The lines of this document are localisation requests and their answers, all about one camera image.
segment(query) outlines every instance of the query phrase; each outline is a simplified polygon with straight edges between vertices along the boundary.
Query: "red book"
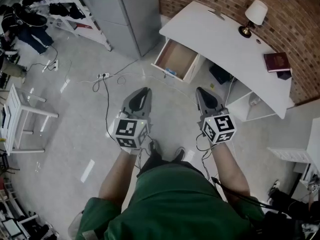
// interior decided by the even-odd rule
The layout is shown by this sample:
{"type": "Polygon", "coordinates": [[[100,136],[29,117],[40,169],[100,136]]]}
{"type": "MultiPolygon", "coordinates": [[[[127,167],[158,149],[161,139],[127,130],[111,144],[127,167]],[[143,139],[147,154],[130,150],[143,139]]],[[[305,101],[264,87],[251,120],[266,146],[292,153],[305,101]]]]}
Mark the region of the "red book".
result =
{"type": "Polygon", "coordinates": [[[290,64],[285,52],[264,54],[264,61],[268,72],[280,72],[290,70],[290,64]]]}

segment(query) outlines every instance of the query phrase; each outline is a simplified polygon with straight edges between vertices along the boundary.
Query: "clothing rack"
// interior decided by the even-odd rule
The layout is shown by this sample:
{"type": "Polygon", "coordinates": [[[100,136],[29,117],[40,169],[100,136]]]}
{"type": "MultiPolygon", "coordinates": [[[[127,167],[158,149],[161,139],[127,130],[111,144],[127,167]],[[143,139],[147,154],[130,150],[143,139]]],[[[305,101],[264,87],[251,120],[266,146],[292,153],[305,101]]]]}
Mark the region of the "clothing rack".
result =
{"type": "Polygon", "coordinates": [[[111,51],[111,47],[107,41],[106,36],[100,30],[98,24],[93,18],[88,7],[84,4],[83,0],[42,0],[40,2],[34,2],[30,5],[32,9],[37,11],[37,14],[49,18],[49,22],[56,28],[69,31],[76,37],[83,36],[85,38],[96,41],[105,46],[108,51],[111,51]],[[52,15],[49,13],[50,4],[64,4],[75,3],[78,9],[82,12],[85,18],[74,19],[70,16],[52,15]]]}

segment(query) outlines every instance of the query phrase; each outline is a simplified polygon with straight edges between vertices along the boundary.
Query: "wall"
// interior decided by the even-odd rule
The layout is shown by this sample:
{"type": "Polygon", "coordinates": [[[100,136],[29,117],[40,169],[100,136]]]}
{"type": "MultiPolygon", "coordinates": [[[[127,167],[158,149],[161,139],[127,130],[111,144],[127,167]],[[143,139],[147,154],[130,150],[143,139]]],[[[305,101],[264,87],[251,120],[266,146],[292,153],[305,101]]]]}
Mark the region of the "wall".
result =
{"type": "MultiPolygon", "coordinates": [[[[159,0],[160,12],[173,17],[198,1],[240,24],[254,0],[159,0]]],[[[253,32],[275,51],[285,51],[293,70],[290,96],[298,104],[320,97],[320,0],[261,0],[268,6],[262,26],[253,32]]]]}

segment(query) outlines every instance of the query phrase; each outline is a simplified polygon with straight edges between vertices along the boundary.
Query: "gray cabinet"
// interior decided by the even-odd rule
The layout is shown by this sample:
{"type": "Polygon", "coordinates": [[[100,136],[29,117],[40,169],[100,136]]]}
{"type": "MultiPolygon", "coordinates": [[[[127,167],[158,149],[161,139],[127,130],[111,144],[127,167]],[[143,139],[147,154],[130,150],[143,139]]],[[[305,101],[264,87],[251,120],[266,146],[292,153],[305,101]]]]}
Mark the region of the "gray cabinet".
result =
{"type": "Polygon", "coordinates": [[[159,41],[159,0],[84,0],[111,46],[135,59],[159,41]]]}

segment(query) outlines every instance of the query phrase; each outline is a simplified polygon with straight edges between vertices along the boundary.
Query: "sneaker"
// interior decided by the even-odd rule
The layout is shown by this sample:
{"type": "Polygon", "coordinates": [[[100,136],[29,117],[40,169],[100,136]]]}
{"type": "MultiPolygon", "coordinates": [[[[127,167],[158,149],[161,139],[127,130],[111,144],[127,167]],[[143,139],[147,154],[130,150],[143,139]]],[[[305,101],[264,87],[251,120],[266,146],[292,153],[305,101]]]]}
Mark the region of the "sneaker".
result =
{"type": "Polygon", "coordinates": [[[272,187],[270,188],[270,190],[269,190],[269,192],[268,192],[268,196],[270,197],[271,194],[272,194],[275,190],[277,190],[279,187],[280,187],[280,181],[277,179],[277,180],[273,183],[272,187]]]}
{"type": "Polygon", "coordinates": [[[186,149],[184,147],[179,147],[176,152],[174,153],[174,158],[172,161],[179,162],[185,158],[186,149]]]}
{"type": "Polygon", "coordinates": [[[23,83],[23,84],[24,84],[25,81],[26,81],[26,77],[27,77],[27,73],[24,72],[24,73],[23,73],[23,78],[22,78],[22,83],[23,83]]]}
{"type": "Polygon", "coordinates": [[[151,154],[158,153],[160,156],[162,156],[162,150],[160,148],[160,145],[155,139],[150,141],[149,150],[150,150],[151,154]]]}
{"type": "Polygon", "coordinates": [[[8,55],[8,56],[12,56],[12,55],[16,55],[18,53],[17,50],[6,50],[4,52],[5,55],[8,55]]]}

